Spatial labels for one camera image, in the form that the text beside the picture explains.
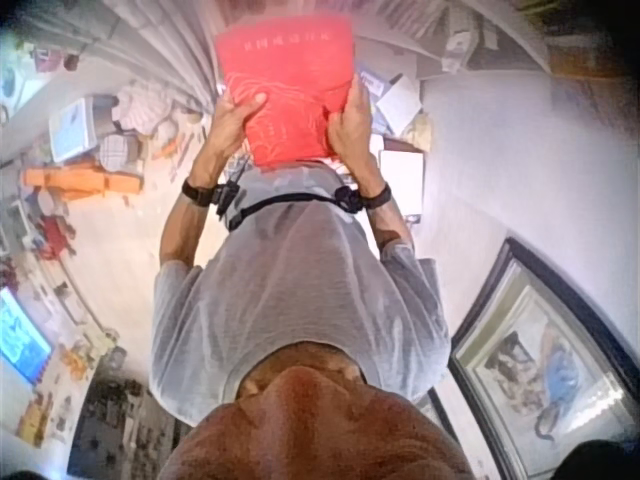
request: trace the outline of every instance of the man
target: man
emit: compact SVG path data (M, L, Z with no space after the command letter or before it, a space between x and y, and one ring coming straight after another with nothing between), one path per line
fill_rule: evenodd
M195 203L180 195L162 235L151 389L198 425L162 477L470 476L459 448L409 401L442 375L450 339L433 272L416 260L369 154L369 99L356 77L328 136L370 207L380 260L352 214L300 201L247 216L204 269L193 266L207 216L193 189L211 192L266 101L222 97L183 188ZM227 222L276 195L331 198L340 186L321 163L253 169Z

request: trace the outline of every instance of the hand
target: hand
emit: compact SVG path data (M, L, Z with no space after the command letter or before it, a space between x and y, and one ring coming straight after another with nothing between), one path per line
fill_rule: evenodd
M245 122L260 110L267 95L259 93L252 100L235 105L227 89L216 103L211 129L204 147L191 168L189 184L209 188L218 182L229 158L238 151L245 139Z
M242 146L245 139L245 122L262 108L266 100L267 95L259 93L252 100L235 105L227 89L216 103L211 120L211 130L207 138L209 151L229 159Z
M329 115L328 137L333 150L352 174L369 156L371 139L369 91L356 74L342 113Z
M327 135L331 147L358 184L360 193L369 198L378 195L385 187L377 161L369 153L371 123L369 90L356 74L344 111L329 115Z

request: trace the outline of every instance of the man's neck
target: man's neck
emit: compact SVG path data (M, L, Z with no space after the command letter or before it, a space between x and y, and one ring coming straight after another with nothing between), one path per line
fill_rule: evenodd
M276 350L253 367L240 382L236 400L261 393L280 373L294 366L365 383L358 364L342 350L324 343L300 342Z

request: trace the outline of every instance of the blue screen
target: blue screen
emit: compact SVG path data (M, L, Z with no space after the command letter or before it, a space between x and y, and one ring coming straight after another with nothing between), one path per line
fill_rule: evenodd
M29 382L36 383L51 346L25 315L7 287L0 290L0 349Z

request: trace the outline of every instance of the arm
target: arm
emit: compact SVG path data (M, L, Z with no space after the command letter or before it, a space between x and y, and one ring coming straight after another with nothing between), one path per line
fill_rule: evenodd
M369 92L357 75L354 76L344 112L329 117L329 142L358 184L364 197L379 195L384 178L373 155L369 153L371 139L371 106ZM413 248L411 233L395 200L374 210L368 210L369 223L380 252L393 240L402 240Z
M236 106L227 92L216 104L209 137L193 162L188 182L195 188L212 188L224 170L227 161L244 141L244 123L266 101L258 94L251 101ZM170 260L179 260L192 267L207 219L209 208L198 207L182 193L176 200L162 231L160 240L160 266Z

